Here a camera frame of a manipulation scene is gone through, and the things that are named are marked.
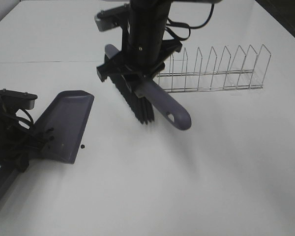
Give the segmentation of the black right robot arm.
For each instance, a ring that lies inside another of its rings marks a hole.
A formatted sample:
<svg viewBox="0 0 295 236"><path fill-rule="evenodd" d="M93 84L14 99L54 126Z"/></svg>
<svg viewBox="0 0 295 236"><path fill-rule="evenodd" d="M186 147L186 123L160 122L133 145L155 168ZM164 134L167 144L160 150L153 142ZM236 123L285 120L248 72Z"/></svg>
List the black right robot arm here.
<svg viewBox="0 0 295 236"><path fill-rule="evenodd" d="M97 67L101 81L117 74L152 78L164 69L164 61L182 48L177 39L163 39L171 4L170 0L132 0L97 13L100 32L122 29L121 51Z"/></svg>

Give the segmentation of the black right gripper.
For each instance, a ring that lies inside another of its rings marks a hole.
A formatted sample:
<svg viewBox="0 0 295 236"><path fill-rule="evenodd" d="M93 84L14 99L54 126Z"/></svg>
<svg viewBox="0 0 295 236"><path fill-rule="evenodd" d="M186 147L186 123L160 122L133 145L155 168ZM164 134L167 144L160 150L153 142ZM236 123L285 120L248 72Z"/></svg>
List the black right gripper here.
<svg viewBox="0 0 295 236"><path fill-rule="evenodd" d="M151 79L165 68L166 59L181 49L182 44L178 40L163 40L159 52L153 48L147 52L131 52L128 48L120 51L114 45L107 44L105 56L108 59L96 68L97 75L102 82L113 75L137 75Z"/></svg>

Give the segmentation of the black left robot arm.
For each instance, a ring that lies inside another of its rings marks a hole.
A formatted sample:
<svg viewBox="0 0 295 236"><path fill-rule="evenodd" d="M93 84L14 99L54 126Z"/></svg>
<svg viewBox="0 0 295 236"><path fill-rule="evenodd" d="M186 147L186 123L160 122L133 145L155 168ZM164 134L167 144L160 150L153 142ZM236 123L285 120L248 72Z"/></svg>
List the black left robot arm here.
<svg viewBox="0 0 295 236"><path fill-rule="evenodd" d="M39 153L46 141L35 135L29 110L36 94L0 89L0 166L24 172L32 153Z"/></svg>

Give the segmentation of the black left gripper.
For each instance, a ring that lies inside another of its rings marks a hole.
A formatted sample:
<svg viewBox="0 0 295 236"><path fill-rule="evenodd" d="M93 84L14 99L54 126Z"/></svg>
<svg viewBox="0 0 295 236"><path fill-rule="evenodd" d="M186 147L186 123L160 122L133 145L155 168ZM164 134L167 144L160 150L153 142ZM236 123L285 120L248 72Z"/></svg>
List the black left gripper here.
<svg viewBox="0 0 295 236"><path fill-rule="evenodd" d="M11 109L0 98L0 162L14 162L24 173L29 167L29 153L39 153L39 139L28 110Z"/></svg>

